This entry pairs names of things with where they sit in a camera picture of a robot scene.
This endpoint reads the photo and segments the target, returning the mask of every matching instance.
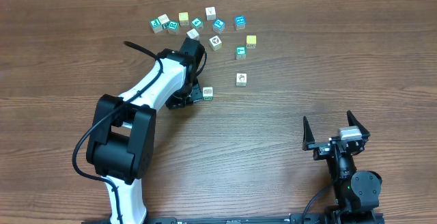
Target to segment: small block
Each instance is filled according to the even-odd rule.
[[[214,36],[213,38],[210,38],[210,46],[212,50],[217,51],[221,48],[222,42],[218,36]]]
[[[246,87],[247,84],[247,74],[237,73],[237,86]]]
[[[195,18],[193,21],[191,21],[191,27],[193,29],[196,29],[197,31],[201,31],[203,29],[203,22],[200,18]]]
[[[188,12],[179,13],[179,24],[181,26],[189,26],[190,22],[188,20]]]
[[[245,46],[237,46],[236,59],[246,59],[246,47]]]
[[[214,97],[212,87],[204,87],[202,89],[203,99],[204,100],[212,100]]]
[[[206,11],[206,20],[215,20],[216,19],[216,8],[210,7],[205,8]]]
[[[246,19],[244,16],[236,16],[235,17],[235,29],[241,30],[246,28]]]
[[[187,37],[194,40],[200,40],[199,33],[197,33],[196,29],[191,29],[190,31],[186,32]]]
[[[167,30],[169,31],[169,33],[172,33],[172,34],[179,33],[179,23],[174,22],[174,21],[170,21]]]
[[[246,37],[246,48],[254,49],[257,46],[257,36]]]
[[[152,30],[154,33],[159,33],[163,30],[163,26],[161,25],[161,23],[157,18],[150,21],[150,26],[152,26]]]
[[[223,30],[225,30],[225,21],[217,19],[212,24],[212,30],[214,30],[216,33],[222,33]]]
[[[164,14],[162,16],[159,16],[158,20],[161,23],[161,25],[163,26],[163,29],[167,29],[168,28],[170,19],[169,19],[169,17],[166,14]]]

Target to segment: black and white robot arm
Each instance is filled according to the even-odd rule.
[[[105,94],[99,99],[93,125],[131,101],[124,103],[125,108],[99,125],[89,137],[87,161],[106,180],[112,209],[109,220],[97,223],[146,223],[141,178],[152,159],[156,112],[164,104],[175,109],[201,100],[196,76],[204,53],[205,48],[198,41],[187,38],[179,51],[165,49],[159,53],[160,62],[156,61],[132,89],[118,97]],[[141,90],[143,93],[132,100]],[[130,128],[130,136],[112,132],[112,126]]]

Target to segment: yellow cube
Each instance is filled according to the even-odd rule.
[[[254,49],[257,46],[257,36],[246,37],[246,48]]]
[[[188,12],[179,13],[179,25],[181,26],[189,26],[190,22],[188,21]]]

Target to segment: wooden table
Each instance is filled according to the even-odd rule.
[[[143,197],[152,216],[302,212],[328,184],[303,152],[302,117],[325,141],[353,111],[372,136],[358,169],[383,178],[387,223],[437,221],[437,0],[0,0],[0,223],[79,223],[110,215],[103,183],[71,154],[103,94],[136,84],[153,61],[125,47],[178,50],[149,20],[178,12],[226,23],[222,49],[206,22],[199,77],[214,100],[159,111]],[[244,14],[247,26],[232,22]],[[235,60],[246,35],[257,48]],[[248,75],[236,87],[236,73]],[[80,167],[93,173],[79,154]],[[311,212],[334,204],[331,193]]]

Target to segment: wooden tabletop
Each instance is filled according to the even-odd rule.
[[[347,126],[371,132],[358,169],[383,179],[387,223],[437,220],[437,0],[0,0],[0,223],[79,223],[111,214],[103,183],[77,175],[74,146],[103,94],[118,95],[178,36],[149,20],[178,12],[227,25],[199,77],[214,100],[158,113],[143,179],[152,216],[269,216],[302,212],[328,184],[303,152],[302,117],[317,141]],[[235,16],[246,16],[236,31]],[[237,45],[256,49],[235,60]],[[236,73],[247,73],[236,87]],[[79,153],[79,166],[93,173]],[[310,212],[335,203],[333,194]]]

